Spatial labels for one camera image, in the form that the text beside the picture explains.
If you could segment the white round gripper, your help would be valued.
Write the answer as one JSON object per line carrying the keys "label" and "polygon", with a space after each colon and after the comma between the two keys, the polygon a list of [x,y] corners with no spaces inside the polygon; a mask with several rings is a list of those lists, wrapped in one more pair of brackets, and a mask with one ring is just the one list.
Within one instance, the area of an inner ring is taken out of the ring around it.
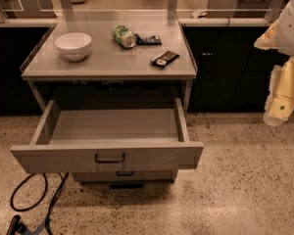
{"label": "white round gripper", "polygon": [[265,124],[279,126],[294,112],[294,0],[290,0],[277,21],[254,42],[258,49],[276,49],[292,56],[283,65],[275,65],[270,75],[269,95],[263,116]]}

